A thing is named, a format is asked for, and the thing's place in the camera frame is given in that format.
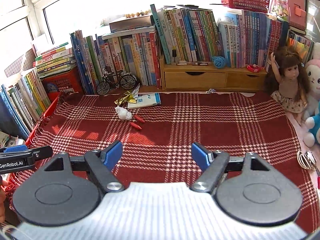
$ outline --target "wooden drawer unit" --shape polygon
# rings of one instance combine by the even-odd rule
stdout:
[[[216,68],[214,65],[167,65],[160,58],[162,89],[256,92],[263,89],[265,70],[252,73],[247,68]]]
[[[228,73],[226,88],[244,88],[262,90],[264,75],[251,75],[242,73]]]
[[[214,72],[165,72],[164,78],[166,88],[224,88],[227,74]]]

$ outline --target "white plush toy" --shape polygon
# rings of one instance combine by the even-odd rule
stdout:
[[[310,81],[310,92],[307,95],[308,107],[304,112],[303,120],[319,113],[320,100],[320,43],[315,43],[313,59],[306,63],[306,72]]]

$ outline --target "plaid blanket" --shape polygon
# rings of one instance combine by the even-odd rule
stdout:
[[[146,121],[140,131],[119,120],[114,109],[117,98],[72,94],[41,127],[33,146],[50,145],[54,153],[83,155],[121,140],[123,155],[113,173],[125,186],[131,181],[192,184],[200,175],[191,158],[193,142],[235,156],[257,152],[301,190],[303,205],[297,224],[308,233],[319,226],[315,190],[308,172],[296,160],[300,145],[295,130],[266,94],[258,92],[250,98],[240,93],[161,94],[160,106],[132,111]],[[11,182],[20,185],[32,173],[17,172]]]

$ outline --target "human hand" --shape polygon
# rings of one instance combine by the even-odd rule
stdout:
[[[8,182],[6,180],[2,180],[2,186],[6,187]],[[2,187],[0,188],[0,223],[4,222],[5,215],[4,215],[4,200],[5,200],[5,193]]]

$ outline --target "metal screw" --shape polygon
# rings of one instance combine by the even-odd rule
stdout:
[[[208,188],[208,183],[206,182],[196,182],[193,187],[196,189],[196,190],[206,190]]]
[[[112,191],[117,191],[122,188],[122,184],[119,182],[110,182],[107,184],[107,189]]]

